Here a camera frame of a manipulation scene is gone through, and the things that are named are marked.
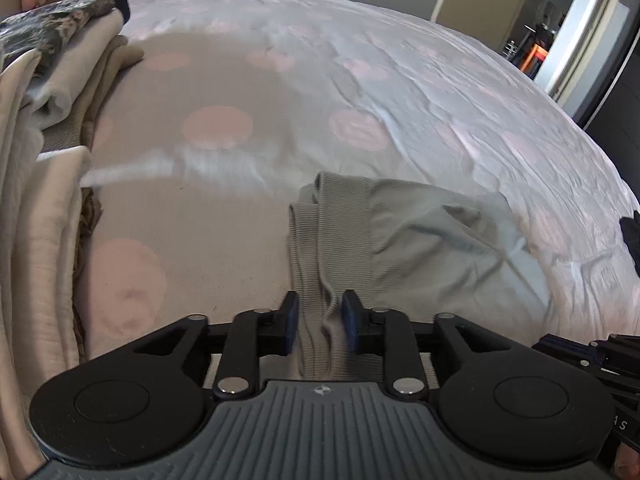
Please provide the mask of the light grey-blue garment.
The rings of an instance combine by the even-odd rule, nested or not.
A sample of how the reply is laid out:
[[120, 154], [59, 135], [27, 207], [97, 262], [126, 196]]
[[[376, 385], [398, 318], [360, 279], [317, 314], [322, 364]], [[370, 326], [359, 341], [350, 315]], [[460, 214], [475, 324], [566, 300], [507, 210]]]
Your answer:
[[377, 358], [348, 351], [341, 300], [349, 289], [366, 308], [413, 321], [451, 312], [526, 346], [542, 334], [547, 280], [499, 193], [469, 197], [322, 172], [302, 188], [288, 222], [303, 378], [378, 374]]

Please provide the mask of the black cloth at bed edge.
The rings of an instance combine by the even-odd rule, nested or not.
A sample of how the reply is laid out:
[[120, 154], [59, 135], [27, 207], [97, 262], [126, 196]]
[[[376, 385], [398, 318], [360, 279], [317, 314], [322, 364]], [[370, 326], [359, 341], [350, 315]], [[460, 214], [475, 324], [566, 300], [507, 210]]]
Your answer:
[[634, 260], [634, 270], [640, 275], [640, 214], [634, 211], [631, 217], [620, 218], [620, 230], [628, 252]]

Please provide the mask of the pink dotted bed cover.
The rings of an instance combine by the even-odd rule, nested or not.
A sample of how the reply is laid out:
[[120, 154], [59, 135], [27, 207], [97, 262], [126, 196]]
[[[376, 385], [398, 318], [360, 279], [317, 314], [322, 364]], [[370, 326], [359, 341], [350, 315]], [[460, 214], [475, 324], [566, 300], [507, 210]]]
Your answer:
[[639, 328], [638, 200], [533, 81], [451, 29], [348, 0], [130, 0], [143, 60], [106, 99], [103, 214], [77, 294], [88, 356], [290, 287], [288, 207], [321, 171], [508, 202], [551, 296], [463, 315], [532, 341]]

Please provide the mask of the dark wardrobe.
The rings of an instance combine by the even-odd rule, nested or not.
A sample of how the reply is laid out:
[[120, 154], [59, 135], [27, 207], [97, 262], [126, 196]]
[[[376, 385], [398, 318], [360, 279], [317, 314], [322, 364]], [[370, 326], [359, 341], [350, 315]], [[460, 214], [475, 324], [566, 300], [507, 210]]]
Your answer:
[[587, 133], [639, 197], [639, 13], [634, 14], [605, 81]]

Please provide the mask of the cream knitted blanket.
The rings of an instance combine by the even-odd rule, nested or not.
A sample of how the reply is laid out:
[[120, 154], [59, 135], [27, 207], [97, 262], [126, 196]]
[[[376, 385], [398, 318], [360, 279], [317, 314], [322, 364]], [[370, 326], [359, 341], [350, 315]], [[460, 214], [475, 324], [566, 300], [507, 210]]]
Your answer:
[[31, 50], [1, 74], [1, 475], [23, 479], [43, 462], [29, 429], [38, 388], [79, 363], [73, 270], [90, 166], [84, 146], [43, 151], [27, 87]]

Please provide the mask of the beige folded cloth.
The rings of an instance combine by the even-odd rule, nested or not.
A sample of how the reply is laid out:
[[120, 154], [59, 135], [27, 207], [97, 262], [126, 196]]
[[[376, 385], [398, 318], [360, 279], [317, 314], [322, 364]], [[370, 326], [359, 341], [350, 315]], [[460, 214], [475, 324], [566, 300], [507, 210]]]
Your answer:
[[66, 150], [77, 145], [92, 148], [100, 110], [118, 74], [143, 58], [142, 47], [128, 44], [125, 36], [118, 35], [112, 39], [75, 100], [70, 114], [57, 125], [43, 130], [43, 153]]

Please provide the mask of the orange stool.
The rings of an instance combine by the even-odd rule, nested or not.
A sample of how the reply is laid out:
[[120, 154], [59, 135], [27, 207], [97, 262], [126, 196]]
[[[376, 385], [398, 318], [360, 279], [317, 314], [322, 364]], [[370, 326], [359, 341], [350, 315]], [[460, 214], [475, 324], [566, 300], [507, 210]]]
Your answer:
[[540, 44], [534, 44], [521, 62], [520, 71], [530, 79], [534, 79], [547, 55], [548, 51], [546, 49], [541, 47]]

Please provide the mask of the white folded cloth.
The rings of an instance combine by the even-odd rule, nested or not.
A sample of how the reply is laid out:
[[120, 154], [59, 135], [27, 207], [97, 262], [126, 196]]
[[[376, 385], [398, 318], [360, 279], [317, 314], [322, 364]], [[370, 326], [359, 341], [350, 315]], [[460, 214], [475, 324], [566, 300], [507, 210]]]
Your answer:
[[122, 30], [124, 17], [114, 9], [93, 18], [81, 29], [40, 78], [32, 78], [27, 94], [32, 99], [32, 122], [44, 130], [62, 122], [85, 88], [108, 43]]

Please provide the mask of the dark navy cloth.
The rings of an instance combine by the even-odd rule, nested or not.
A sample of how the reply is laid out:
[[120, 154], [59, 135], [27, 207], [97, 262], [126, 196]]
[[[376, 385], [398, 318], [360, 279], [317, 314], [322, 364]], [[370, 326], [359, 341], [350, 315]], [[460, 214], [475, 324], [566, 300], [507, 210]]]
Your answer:
[[122, 22], [127, 24], [131, 16], [128, 0], [114, 0], [114, 7], [122, 14]]

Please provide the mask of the dark floral folded cloth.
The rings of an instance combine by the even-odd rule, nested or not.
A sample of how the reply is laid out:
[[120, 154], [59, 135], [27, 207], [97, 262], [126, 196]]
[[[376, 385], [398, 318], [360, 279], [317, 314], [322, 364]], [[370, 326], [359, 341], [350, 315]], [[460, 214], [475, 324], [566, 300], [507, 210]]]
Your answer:
[[60, 0], [1, 21], [2, 66], [30, 50], [40, 53], [37, 74], [43, 74], [88, 21], [111, 13], [116, 0]]

